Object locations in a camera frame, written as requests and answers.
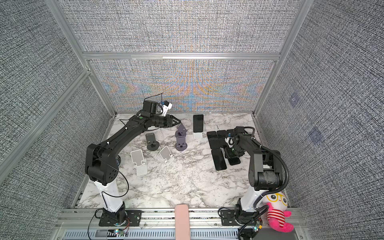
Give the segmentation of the white front phone stand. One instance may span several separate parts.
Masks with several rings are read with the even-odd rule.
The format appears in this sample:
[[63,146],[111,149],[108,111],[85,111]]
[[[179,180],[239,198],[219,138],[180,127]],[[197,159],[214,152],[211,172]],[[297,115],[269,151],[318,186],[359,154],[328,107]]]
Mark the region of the white front phone stand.
[[168,146],[159,151],[158,158],[165,164],[171,163],[175,158]]

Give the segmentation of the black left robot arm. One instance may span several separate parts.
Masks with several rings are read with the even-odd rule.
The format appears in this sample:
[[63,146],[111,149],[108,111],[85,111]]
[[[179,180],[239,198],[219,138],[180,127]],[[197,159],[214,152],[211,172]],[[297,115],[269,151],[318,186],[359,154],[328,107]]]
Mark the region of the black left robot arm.
[[115,226],[124,225],[128,218],[123,197],[117,187],[119,170],[119,153],[134,138],[150,127],[171,128],[179,125],[181,120],[173,115],[134,115],[113,136],[95,145],[90,144],[86,151],[85,173],[98,188],[103,200],[102,219]]

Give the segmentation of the black round phone stand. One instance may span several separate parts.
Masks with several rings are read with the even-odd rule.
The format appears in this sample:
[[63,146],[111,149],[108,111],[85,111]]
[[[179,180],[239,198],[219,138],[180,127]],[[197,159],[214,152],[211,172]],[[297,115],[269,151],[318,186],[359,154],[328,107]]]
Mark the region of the black round phone stand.
[[154,133],[146,134],[147,149],[156,151],[160,147],[160,143],[156,140]]

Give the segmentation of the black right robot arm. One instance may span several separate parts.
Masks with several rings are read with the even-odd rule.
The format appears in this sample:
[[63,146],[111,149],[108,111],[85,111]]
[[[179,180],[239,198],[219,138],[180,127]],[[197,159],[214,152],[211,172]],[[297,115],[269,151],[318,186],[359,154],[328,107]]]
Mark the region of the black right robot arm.
[[241,197],[234,210],[235,220],[244,225],[260,216],[265,209],[262,199],[267,195],[283,191],[289,182],[289,170],[277,150],[271,150],[256,138],[240,129],[225,138],[226,156],[229,160],[250,156],[248,179],[250,187]]

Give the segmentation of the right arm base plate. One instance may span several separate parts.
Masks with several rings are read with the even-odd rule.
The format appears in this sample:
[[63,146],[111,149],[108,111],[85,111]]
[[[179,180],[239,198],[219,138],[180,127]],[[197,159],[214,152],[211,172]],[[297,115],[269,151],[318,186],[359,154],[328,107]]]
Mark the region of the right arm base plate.
[[244,212],[230,208],[219,208],[218,215],[222,226],[237,227],[238,231],[258,232],[263,227],[263,220],[258,217],[258,212]]

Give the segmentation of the white folding phone stand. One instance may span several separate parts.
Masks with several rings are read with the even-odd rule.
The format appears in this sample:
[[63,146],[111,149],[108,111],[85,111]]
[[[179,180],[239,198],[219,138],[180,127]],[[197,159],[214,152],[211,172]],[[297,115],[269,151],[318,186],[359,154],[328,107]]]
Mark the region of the white folding phone stand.
[[148,173],[147,162],[144,159],[142,150],[135,150],[131,152],[132,162],[136,168],[136,175],[138,177],[144,176]]

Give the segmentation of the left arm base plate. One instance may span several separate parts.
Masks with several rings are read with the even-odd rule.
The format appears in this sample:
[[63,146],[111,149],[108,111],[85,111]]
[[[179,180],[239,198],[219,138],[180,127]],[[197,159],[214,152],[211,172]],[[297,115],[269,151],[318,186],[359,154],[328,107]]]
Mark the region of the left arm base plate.
[[120,224],[117,220],[108,217],[105,211],[99,217],[99,226],[100,227],[126,227],[130,224],[130,227],[138,227],[142,218],[142,211],[140,210],[126,210],[126,217],[124,221]]

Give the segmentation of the purple round phone stand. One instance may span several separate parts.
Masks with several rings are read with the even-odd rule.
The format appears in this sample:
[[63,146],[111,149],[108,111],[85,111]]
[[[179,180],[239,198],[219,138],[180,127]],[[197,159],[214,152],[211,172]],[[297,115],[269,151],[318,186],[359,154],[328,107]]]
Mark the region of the purple round phone stand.
[[176,137],[175,148],[177,151],[182,152],[182,151],[186,150],[187,147],[188,147],[188,145],[186,143],[186,136]]

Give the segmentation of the pink plush toy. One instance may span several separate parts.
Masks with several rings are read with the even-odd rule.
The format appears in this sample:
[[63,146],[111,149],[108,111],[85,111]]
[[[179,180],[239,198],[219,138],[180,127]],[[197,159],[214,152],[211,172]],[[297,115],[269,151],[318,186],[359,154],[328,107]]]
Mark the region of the pink plush toy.
[[288,200],[283,192],[265,195],[262,203],[267,205],[267,220],[270,228],[281,233],[290,233],[294,230],[294,226],[286,222],[286,218],[292,215],[287,211]]

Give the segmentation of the black phone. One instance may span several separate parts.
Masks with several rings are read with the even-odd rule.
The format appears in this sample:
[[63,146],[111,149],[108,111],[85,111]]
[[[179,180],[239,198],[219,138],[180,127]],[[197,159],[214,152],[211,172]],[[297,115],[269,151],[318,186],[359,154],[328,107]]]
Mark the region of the black phone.
[[227,131],[226,130],[219,130],[217,131],[218,141],[221,148],[225,148],[228,144],[226,142],[227,137]]
[[221,148],[220,141],[216,131],[207,132],[207,138],[211,150],[217,150]]
[[215,149],[211,151],[216,171],[222,171],[227,169],[225,158],[221,149]]
[[194,133],[202,133],[204,130],[204,115],[193,115]]
[[229,129],[229,130],[226,130],[226,137],[227,138],[234,138],[235,137],[235,131],[234,129]]
[[241,163],[241,160],[238,157],[236,157],[236,158],[229,158],[228,162],[229,162],[230,166],[235,166],[235,165],[239,165]]

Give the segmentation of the white back phone stand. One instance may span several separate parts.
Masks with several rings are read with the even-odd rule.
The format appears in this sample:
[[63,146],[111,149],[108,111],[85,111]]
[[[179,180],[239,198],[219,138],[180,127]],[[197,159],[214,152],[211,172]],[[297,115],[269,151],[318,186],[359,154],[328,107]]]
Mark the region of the white back phone stand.
[[195,140],[202,139],[203,138],[203,133],[193,133],[193,137],[194,137]]

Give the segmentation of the aluminium front rail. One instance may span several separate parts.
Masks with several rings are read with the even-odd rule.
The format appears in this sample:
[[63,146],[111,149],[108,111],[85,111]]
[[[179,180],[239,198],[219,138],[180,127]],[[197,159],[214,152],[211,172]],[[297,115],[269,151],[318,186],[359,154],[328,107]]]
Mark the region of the aluminium front rail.
[[[288,234],[272,230],[263,219],[257,240],[310,240],[309,229],[301,211],[290,208],[287,219],[294,226]],[[94,209],[67,209],[61,212],[51,235],[52,240],[174,240],[176,239],[175,210],[172,208],[140,209],[134,216],[134,226],[101,227]],[[190,238],[192,240],[236,240],[241,226],[224,226],[217,208],[189,209]]]

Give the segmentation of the pink bar front centre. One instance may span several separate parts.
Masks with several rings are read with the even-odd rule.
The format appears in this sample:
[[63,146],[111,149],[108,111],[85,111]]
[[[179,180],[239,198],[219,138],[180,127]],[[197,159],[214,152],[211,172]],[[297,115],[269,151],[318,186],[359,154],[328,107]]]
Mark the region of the pink bar front centre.
[[176,240],[190,240],[189,207],[180,204],[175,207],[175,238]]

